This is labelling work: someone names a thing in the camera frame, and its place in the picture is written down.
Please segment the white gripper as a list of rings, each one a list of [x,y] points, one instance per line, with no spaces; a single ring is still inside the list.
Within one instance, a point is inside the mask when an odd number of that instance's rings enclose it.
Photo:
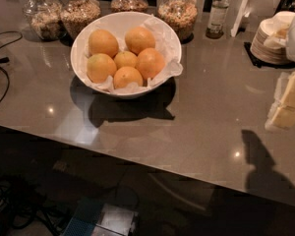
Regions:
[[[295,17],[286,36],[286,56],[295,62]],[[295,71],[280,75],[273,97],[265,128],[270,131],[288,130],[295,125]]]

